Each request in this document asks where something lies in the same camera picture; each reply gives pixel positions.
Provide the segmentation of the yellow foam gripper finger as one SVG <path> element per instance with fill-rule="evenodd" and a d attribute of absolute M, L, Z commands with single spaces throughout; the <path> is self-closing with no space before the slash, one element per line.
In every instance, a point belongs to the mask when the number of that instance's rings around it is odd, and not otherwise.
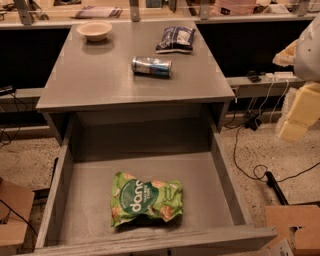
<path fill-rule="evenodd" d="M 297 43 L 298 40 L 295 40 L 281 52 L 277 53 L 272 63 L 282 67 L 293 66 L 295 64 Z"/>
<path fill-rule="evenodd" d="M 278 137 L 288 142 L 297 141 L 319 118 L 320 84 L 306 82 L 299 89 L 290 88 L 277 123 Z"/>

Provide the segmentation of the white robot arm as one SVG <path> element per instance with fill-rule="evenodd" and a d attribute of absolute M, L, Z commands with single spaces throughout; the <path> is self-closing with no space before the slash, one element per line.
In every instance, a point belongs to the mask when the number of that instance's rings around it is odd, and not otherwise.
<path fill-rule="evenodd" d="M 299 140 L 320 119 L 320 15 L 317 15 L 299 38 L 277 53 L 272 62 L 294 68 L 305 84 L 294 94 L 288 93 L 289 106 L 283 106 L 278 136 Z"/>

